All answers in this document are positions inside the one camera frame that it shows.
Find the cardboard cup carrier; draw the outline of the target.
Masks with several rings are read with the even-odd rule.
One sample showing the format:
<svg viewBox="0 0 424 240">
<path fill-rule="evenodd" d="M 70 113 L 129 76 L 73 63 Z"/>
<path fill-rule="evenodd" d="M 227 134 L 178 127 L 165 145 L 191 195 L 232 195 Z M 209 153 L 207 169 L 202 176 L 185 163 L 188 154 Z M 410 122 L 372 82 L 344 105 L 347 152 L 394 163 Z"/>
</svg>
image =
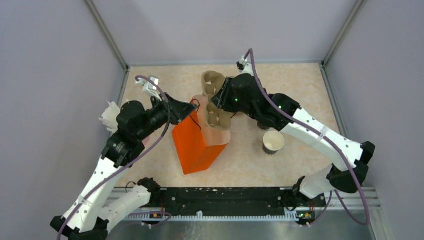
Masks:
<svg viewBox="0 0 424 240">
<path fill-rule="evenodd" d="M 223 88 L 226 77 L 216 71 L 208 70 L 201 76 L 202 95 L 207 98 L 204 117 L 206 126 L 217 130 L 227 131 L 232 126 L 232 114 L 219 109 L 212 98 Z"/>
</svg>

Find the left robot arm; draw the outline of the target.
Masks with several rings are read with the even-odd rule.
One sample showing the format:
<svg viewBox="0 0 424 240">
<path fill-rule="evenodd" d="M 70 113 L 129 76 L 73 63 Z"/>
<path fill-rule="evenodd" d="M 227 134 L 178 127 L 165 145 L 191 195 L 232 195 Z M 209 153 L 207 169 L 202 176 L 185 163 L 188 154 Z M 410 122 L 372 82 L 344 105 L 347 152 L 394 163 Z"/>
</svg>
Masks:
<svg viewBox="0 0 424 240">
<path fill-rule="evenodd" d="M 143 140 L 161 127 L 165 136 L 170 125 L 178 125 L 195 112 L 197 105 L 173 99 L 151 97 L 152 107 L 139 101 L 125 103 L 116 117 L 117 131 L 108 139 L 96 169 L 80 196 L 62 216 L 55 216 L 50 226 L 57 238 L 70 240 L 105 240 L 111 231 L 138 207 L 154 207 L 160 202 L 159 185 L 151 178 L 124 196 L 106 205 L 121 177 L 149 150 Z"/>
</svg>

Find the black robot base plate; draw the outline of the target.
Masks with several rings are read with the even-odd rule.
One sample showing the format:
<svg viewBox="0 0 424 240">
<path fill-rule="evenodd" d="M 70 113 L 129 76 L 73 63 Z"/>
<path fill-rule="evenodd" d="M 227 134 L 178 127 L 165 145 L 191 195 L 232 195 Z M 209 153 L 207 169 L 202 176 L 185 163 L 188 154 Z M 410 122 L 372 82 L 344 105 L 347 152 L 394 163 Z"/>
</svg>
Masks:
<svg viewBox="0 0 424 240">
<path fill-rule="evenodd" d="M 290 187 L 169 187 L 153 194 L 146 210 L 164 210 L 173 217 L 273 217 L 295 210 L 320 208 L 324 194 L 314 199 L 295 195 Z"/>
</svg>

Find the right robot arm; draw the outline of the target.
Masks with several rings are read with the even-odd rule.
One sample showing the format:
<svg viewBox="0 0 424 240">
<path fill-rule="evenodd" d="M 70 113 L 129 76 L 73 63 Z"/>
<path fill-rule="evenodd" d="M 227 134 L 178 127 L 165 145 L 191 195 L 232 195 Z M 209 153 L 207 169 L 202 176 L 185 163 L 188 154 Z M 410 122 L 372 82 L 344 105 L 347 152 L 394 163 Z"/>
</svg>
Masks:
<svg viewBox="0 0 424 240">
<path fill-rule="evenodd" d="M 375 145 L 358 143 L 331 130 L 312 117 L 301 105 L 282 93 L 264 94 L 255 78 L 248 74 L 228 77 L 223 87 L 211 98 L 217 106 L 230 113 L 241 112 L 265 128 L 272 128 L 309 145 L 331 161 L 319 172 L 301 177 L 294 187 L 293 200 L 307 206 L 313 198 L 333 190 L 354 194 L 365 181 Z"/>
</svg>

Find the white paper napkins bundle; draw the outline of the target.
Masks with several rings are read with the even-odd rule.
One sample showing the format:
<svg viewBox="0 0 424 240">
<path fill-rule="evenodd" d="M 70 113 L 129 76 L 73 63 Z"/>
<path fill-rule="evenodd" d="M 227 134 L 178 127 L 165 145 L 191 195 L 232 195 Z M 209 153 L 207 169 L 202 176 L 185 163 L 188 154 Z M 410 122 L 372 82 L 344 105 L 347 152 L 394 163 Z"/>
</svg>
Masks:
<svg viewBox="0 0 424 240">
<path fill-rule="evenodd" d="M 108 107 L 105 109 L 105 111 L 102 113 L 99 120 L 102 122 L 102 124 L 106 127 L 106 129 L 111 132 L 112 134 L 116 133 L 118 130 L 118 121 L 117 117 L 120 114 L 121 110 L 119 106 L 113 101 L 113 102 L 107 102 Z"/>
</svg>

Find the orange paper bag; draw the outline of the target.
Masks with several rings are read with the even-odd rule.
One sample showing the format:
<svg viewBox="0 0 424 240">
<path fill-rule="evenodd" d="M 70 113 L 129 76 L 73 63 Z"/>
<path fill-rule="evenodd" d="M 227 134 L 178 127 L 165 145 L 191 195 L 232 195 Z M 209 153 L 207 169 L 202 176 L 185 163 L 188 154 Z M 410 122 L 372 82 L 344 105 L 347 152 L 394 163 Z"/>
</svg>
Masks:
<svg viewBox="0 0 424 240">
<path fill-rule="evenodd" d="M 184 175 L 209 169 L 231 141 L 231 131 L 207 126 L 205 110 L 208 98 L 195 95 L 192 103 L 199 110 L 191 113 L 172 131 L 172 138 Z"/>
</svg>

